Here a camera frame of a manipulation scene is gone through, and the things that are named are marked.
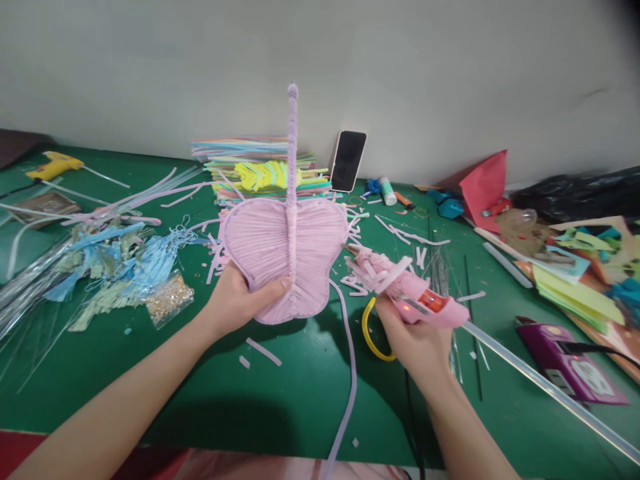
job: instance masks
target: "black plastic bag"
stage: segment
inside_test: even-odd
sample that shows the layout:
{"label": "black plastic bag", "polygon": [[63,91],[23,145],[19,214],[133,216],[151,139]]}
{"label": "black plastic bag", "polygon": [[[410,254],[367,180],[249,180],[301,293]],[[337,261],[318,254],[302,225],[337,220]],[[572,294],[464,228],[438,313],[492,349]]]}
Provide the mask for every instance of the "black plastic bag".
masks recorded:
{"label": "black plastic bag", "polygon": [[640,167],[596,177],[557,175],[511,196],[513,205],[534,209],[551,223],[622,215],[640,217]]}

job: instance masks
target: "pink pleated fabric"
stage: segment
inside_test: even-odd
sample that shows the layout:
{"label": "pink pleated fabric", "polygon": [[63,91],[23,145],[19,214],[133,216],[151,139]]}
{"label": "pink pleated fabric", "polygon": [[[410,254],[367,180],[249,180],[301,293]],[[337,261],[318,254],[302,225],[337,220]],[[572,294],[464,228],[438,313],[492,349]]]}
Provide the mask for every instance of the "pink pleated fabric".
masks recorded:
{"label": "pink pleated fabric", "polygon": [[249,290],[290,277],[291,290],[255,319],[275,325],[320,313],[329,301],[329,272],[349,223],[342,205],[326,199],[297,200],[297,98],[289,86],[289,151],[286,203],[272,199],[241,202],[228,214],[220,233],[227,254],[249,282]]}

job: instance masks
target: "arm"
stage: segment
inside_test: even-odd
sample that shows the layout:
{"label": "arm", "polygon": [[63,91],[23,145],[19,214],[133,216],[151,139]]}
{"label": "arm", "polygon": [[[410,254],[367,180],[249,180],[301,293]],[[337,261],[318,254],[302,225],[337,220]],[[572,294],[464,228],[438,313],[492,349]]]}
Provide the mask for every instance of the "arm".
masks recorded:
{"label": "arm", "polygon": [[375,308],[391,348],[427,401],[449,478],[518,479],[451,373],[451,330],[404,324],[386,295]]}
{"label": "arm", "polygon": [[10,480],[110,479],[200,356],[290,286],[289,279],[276,280],[249,293],[230,262],[191,322],[64,422]]}

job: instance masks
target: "green table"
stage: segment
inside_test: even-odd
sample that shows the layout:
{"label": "green table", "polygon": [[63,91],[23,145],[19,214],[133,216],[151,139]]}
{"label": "green table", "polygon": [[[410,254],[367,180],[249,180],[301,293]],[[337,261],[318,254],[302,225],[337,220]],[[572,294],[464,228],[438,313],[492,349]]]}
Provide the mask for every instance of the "green table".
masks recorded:
{"label": "green table", "polygon": [[[60,146],[54,150],[77,157],[89,167],[130,183],[130,191],[147,188],[166,176],[172,167],[180,172],[192,166],[188,161],[161,157]],[[24,185],[24,172],[40,163],[46,163],[46,158],[33,155],[0,172],[0,192]],[[202,173],[192,183],[206,178],[207,174]],[[62,186],[105,201],[118,200],[130,192],[85,171],[64,174]],[[515,315],[562,325],[579,341],[586,340],[552,304],[542,300],[536,292],[520,287],[482,248],[482,239],[468,224],[441,218],[433,202],[409,185],[394,185],[394,188],[423,208],[425,211],[418,212],[423,217],[427,211],[430,216],[398,215],[394,212],[402,211],[399,205],[364,205],[371,213],[371,218],[360,222],[362,241],[366,245],[386,253],[392,260],[412,253],[408,245],[396,240],[374,220],[374,213],[419,235],[428,235],[434,240],[451,239],[452,242],[442,248],[451,265],[452,294],[467,294],[463,268],[466,255],[469,290],[487,292],[484,298],[473,301],[476,325],[532,365],[531,356],[516,334]],[[359,182],[355,191],[363,191],[363,182]],[[357,194],[353,200],[359,200]],[[78,202],[86,209],[96,207],[89,201],[78,199]],[[193,224],[215,218],[218,211],[208,189],[200,190],[193,199],[169,209],[161,208],[161,203],[166,202],[156,200],[142,210],[145,216],[162,219],[163,225],[157,228],[162,235],[169,227],[181,223],[184,215],[190,215]],[[0,251],[4,257],[16,230],[15,222],[0,227]],[[217,227],[213,226],[209,231],[215,236]],[[38,257],[48,245],[64,235],[64,229],[52,225],[42,231],[27,233],[20,248],[22,265]],[[209,298],[213,285],[205,284],[207,269],[201,265],[209,260],[210,256],[202,246],[180,250],[178,266],[183,270],[185,281],[196,291],[195,302],[167,326],[154,330],[142,307],[97,316],[86,332],[62,334],[23,386],[34,369],[35,359],[77,311],[85,298],[87,284],[76,286],[72,300],[66,303],[46,303],[36,308],[0,353],[0,375],[6,370],[0,381],[0,429],[52,432],[102,388],[167,340]],[[2,277],[5,266],[0,265]],[[346,274],[345,262],[340,256],[333,266],[331,278],[339,281]],[[412,386],[412,396],[417,418],[416,425],[412,425],[402,367],[397,361],[378,360],[364,342],[360,318],[366,302],[366,297],[347,296],[359,378],[355,408],[338,458],[414,465],[405,432],[416,427],[425,445],[427,464],[441,467],[435,436],[415,386]],[[380,337],[377,322],[373,321],[372,327],[375,336]],[[127,328],[132,329],[130,335],[124,334]],[[471,337],[464,331],[458,331],[456,336],[463,388],[520,475],[582,480],[640,476],[640,468],[488,349],[485,352],[491,370],[482,363],[478,368],[476,360],[470,356],[473,351]],[[252,350],[245,343],[247,337],[274,352],[282,360],[282,366],[277,368]],[[240,364],[240,355],[251,362],[250,370]],[[640,387],[607,357],[594,355],[593,358],[631,404],[628,407],[591,405],[590,410],[640,447]],[[325,458],[342,418],[348,393],[349,353],[340,305],[332,291],[329,305],[315,318],[274,327],[251,322],[214,345],[153,422],[143,441]],[[351,443],[354,438],[359,441],[358,448]]]}

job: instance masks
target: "white wall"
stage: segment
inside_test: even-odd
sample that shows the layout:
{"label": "white wall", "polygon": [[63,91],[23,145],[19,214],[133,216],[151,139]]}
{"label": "white wall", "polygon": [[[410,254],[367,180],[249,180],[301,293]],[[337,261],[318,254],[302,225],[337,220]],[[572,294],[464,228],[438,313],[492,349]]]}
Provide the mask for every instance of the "white wall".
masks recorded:
{"label": "white wall", "polygon": [[434,183],[509,149],[509,181],[640,159],[636,44],[611,0],[2,0],[0,121],[188,157],[285,131],[362,176]]}

